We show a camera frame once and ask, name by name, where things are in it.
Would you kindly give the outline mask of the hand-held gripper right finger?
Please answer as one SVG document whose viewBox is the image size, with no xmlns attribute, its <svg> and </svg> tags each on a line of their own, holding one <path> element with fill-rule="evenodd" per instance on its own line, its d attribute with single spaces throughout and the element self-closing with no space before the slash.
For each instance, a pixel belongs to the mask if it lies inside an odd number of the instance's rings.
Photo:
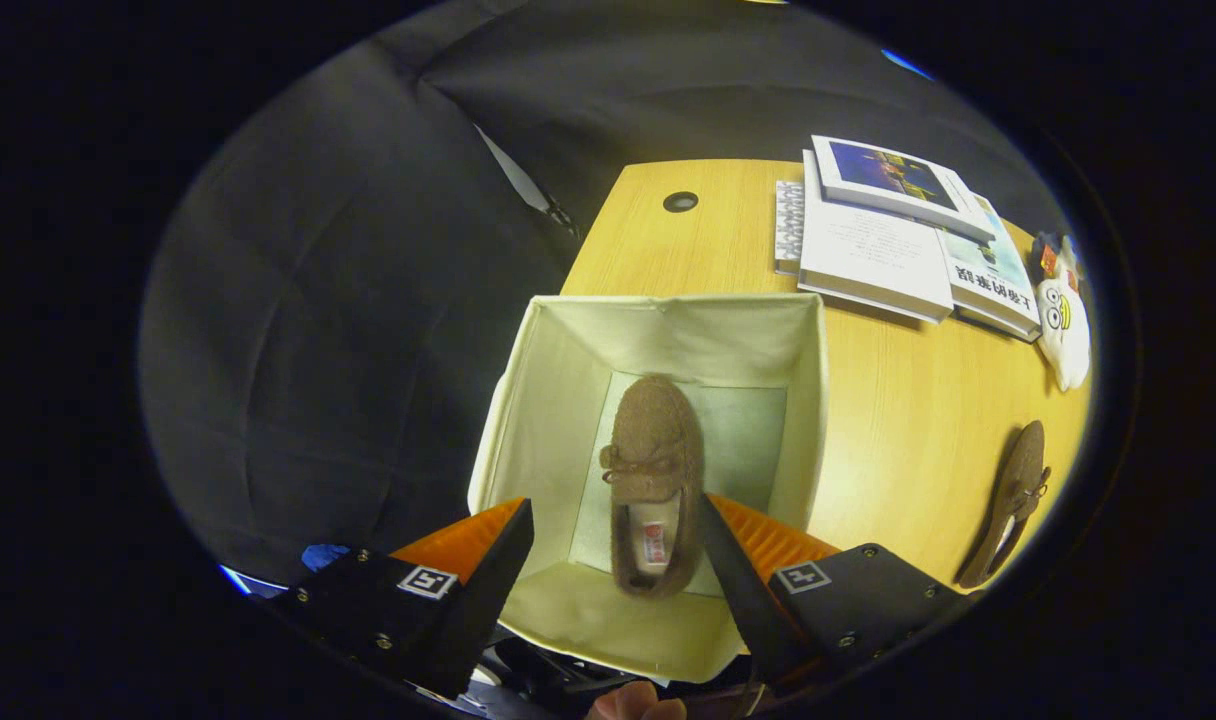
<svg viewBox="0 0 1216 720">
<path fill-rule="evenodd" d="M 959 620 L 974 604 L 882 544 L 835 550 L 804 530 L 706 493 L 700 541 L 742 642 L 773 691 L 865 673 Z"/>
</svg>

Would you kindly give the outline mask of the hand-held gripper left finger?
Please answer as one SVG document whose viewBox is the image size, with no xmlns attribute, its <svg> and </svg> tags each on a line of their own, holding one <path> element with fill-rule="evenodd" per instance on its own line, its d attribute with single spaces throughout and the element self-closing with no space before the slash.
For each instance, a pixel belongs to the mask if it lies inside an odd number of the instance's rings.
<svg viewBox="0 0 1216 720">
<path fill-rule="evenodd" d="M 356 550 L 278 594 L 278 620 L 351 666 L 443 697 L 468 680 L 534 538 L 530 497 L 416 539 Z"/>
</svg>

